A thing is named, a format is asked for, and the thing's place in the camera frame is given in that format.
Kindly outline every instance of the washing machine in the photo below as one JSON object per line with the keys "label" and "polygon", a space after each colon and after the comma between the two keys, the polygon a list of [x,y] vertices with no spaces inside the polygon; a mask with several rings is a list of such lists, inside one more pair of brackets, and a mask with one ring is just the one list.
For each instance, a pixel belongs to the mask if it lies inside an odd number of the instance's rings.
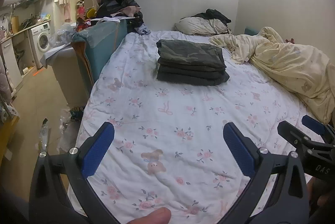
{"label": "washing machine", "polygon": [[29,30],[29,41],[31,45],[32,55],[34,56],[35,65],[40,69],[43,65],[40,63],[43,54],[51,49],[48,37],[50,37],[49,22],[40,24]]}

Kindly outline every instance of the washing machine door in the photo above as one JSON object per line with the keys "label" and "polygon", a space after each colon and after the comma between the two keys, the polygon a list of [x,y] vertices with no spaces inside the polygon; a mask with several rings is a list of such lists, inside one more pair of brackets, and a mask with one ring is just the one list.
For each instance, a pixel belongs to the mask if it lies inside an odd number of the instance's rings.
{"label": "washing machine door", "polygon": [[42,55],[44,52],[47,52],[51,48],[48,40],[48,33],[41,32],[38,36],[36,44],[38,50],[42,53]]}

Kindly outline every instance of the white floral bedsheet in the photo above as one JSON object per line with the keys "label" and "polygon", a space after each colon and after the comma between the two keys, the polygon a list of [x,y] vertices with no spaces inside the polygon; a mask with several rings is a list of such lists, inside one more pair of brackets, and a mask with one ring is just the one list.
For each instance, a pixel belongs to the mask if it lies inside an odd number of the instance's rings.
{"label": "white floral bedsheet", "polygon": [[[314,140],[318,135],[301,124],[309,112],[297,97],[249,63],[231,62],[226,49],[226,83],[199,87],[157,81],[159,39],[208,42],[208,37],[174,31],[128,34],[94,84],[77,146],[103,122],[114,125],[115,139],[88,180],[121,223],[162,206],[172,211],[171,224],[216,223],[248,182],[223,140],[227,122],[277,154],[293,150],[277,134],[280,121]],[[255,213],[262,210],[273,183],[274,177]],[[68,195],[83,213],[71,187]]]}

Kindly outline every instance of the folded camouflage clothing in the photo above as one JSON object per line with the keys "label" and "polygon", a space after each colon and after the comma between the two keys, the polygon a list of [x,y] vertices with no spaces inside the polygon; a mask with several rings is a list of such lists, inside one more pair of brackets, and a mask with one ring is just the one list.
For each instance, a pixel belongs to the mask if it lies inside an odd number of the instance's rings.
{"label": "folded camouflage clothing", "polygon": [[157,79],[210,86],[229,79],[220,47],[183,40],[159,40]]}

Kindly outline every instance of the hand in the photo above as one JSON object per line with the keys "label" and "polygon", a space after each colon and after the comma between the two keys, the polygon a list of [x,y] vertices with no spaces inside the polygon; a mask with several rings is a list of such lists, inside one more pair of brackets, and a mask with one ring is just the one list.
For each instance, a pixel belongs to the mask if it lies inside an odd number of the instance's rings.
{"label": "hand", "polygon": [[168,224],[171,219],[171,211],[161,207],[147,216],[134,219],[127,224]]}
{"label": "hand", "polygon": [[[307,183],[307,191],[308,191],[308,194],[309,194],[309,200],[312,199],[312,193],[313,193],[313,185],[315,183],[315,180],[316,178],[315,177],[312,177],[309,182]],[[321,195],[319,198],[318,198],[318,206],[321,207],[323,206],[326,201],[328,200],[329,198],[329,195],[330,195],[330,192],[327,193],[327,194],[324,194],[324,195]]]}

